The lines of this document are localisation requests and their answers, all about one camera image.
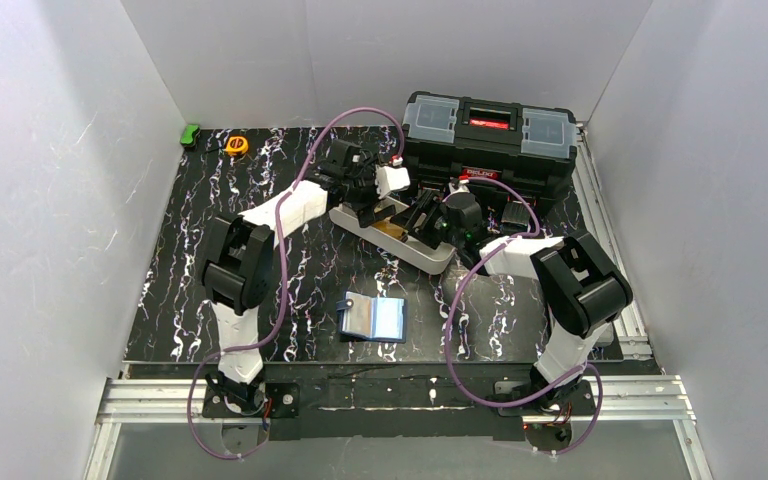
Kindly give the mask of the white oblong plastic tray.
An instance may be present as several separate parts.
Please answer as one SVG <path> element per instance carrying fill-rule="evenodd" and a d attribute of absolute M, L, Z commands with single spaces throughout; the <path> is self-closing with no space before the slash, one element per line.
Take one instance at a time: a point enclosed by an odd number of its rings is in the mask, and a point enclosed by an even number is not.
<path fill-rule="evenodd" d="M 388 196 L 380 201 L 389 201 L 396 206 L 396 213 L 386 220 L 403 228 L 402 212 L 417 201 L 417 199 L 410 204 L 404 203 L 392 196 Z M 413 238 L 408 232 L 406 232 L 408 234 L 406 240 L 400 242 L 381 233 L 372 226 L 360 228 L 357 223 L 356 211 L 350 209 L 344 203 L 332 209 L 329 212 L 329 218 L 332 223 L 349 233 L 431 275 L 441 274 L 447 268 L 455 253 L 455 247 L 447 243 L 445 238 L 438 248 L 431 249 L 421 241 Z"/>

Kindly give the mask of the orange card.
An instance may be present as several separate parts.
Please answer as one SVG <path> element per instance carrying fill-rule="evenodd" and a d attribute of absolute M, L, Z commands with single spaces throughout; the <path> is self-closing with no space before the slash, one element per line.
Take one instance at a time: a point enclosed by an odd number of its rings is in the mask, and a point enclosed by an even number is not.
<path fill-rule="evenodd" d="M 389 220 L 377 222 L 372 227 L 400 242 L 404 242 L 408 236 L 404 228 L 391 223 Z"/>

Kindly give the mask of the blue leather card holder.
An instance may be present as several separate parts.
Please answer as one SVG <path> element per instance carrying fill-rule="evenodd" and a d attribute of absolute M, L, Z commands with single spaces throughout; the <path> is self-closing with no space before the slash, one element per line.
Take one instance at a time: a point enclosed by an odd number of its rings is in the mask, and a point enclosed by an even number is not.
<path fill-rule="evenodd" d="M 407 305 L 395 297 L 371 297 L 347 291 L 336 303 L 338 331 L 354 339 L 383 343 L 406 340 Z"/>

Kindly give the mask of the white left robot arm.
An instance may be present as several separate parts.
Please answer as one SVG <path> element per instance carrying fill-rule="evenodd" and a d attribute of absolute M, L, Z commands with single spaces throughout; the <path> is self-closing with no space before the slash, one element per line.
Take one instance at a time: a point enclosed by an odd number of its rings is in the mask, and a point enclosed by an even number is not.
<path fill-rule="evenodd" d="M 306 164 L 301 179 L 275 198 L 210 221 L 198 278 L 219 331 L 218 371 L 206 377 L 215 394 L 243 408 L 255 401 L 263 367 L 258 310 L 274 285 L 273 259 L 281 254 L 276 235 L 289 236 L 339 206 L 368 226 L 394 213 L 380 202 L 409 185 L 400 155 L 375 155 L 337 140 L 324 160 Z"/>

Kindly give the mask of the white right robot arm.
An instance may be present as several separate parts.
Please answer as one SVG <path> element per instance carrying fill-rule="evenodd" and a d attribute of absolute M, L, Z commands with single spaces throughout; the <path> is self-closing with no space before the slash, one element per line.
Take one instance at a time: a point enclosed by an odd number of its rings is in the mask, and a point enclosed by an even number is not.
<path fill-rule="evenodd" d="M 487 406 L 560 400 L 584 373 L 596 341 L 633 301 L 628 280 L 586 230 L 541 238 L 530 218 L 510 235 L 497 234 L 467 191 L 448 197 L 425 191 L 391 221 L 428 247 L 453 246 L 470 276 L 536 279 L 551 320 L 549 340 L 531 367 L 528 388 L 515 397 L 486 397 Z"/>

